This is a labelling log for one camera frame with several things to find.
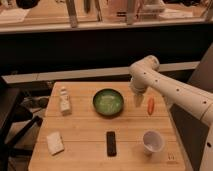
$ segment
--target black cable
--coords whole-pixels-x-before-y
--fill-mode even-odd
[[[34,99],[33,97],[29,96],[24,99],[22,105],[26,108],[46,108],[49,102],[48,97],[42,97],[40,99]]]
[[[37,112],[41,111],[42,109],[44,109],[44,108],[39,108],[39,109],[37,109],[37,110],[33,111],[32,113],[33,113],[33,114],[35,114],[35,113],[37,113]]]

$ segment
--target white block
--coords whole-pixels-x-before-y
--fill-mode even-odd
[[[64,145],[59,132],[53,132],[47,137],[47,145],[51,155],[55,155],[64,150]]]

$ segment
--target wall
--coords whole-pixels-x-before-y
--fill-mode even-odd
[[[129,66],[154,54],[161,63],[200,60],[213,25],[0,35],[0,73]]]

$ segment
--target black chair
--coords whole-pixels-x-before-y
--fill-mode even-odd
[[[42,118],[22,107],[23,93],[18,88],[10,88],[0,77],[0,171],[7,171],[9,157],[32,155],[32,150],[14,148],[34,123],[41,125]],[[13,122],[30,120],[12,139],[6,141]]]

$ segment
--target white object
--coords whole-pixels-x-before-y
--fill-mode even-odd
[[[162,19],[192,18],[193,12],[165,9],[164,12],[159,14],[159,17]]]
[[[165,10],[162,0],[145,0],[142,6],[142,13],[161,13]]]
[[[147,131],[143,135],[144,153],[152,155],[163,150],[165,141],[161,134],[157,131]]]
[[[2,5],[4,5],[6,8],[9,8],[9,2],[8,0],[1,0]]]
[[[60,91],[60,110],[63,115],[71,114],[70,97],[65,87]]]
[[[29,11],[29,9],[3,10],[0,13],[0,24],[23,22]]]
[[[210,126],[200,170],[213,170],[213,94],[159,74],[158,67],[159,61],[152,55],[132,64],[130,88],[137,94],[151,86]]]
[[[64,150],[59,132],[54,132],[47,136],[47,145],[51,155],[55,155]]]

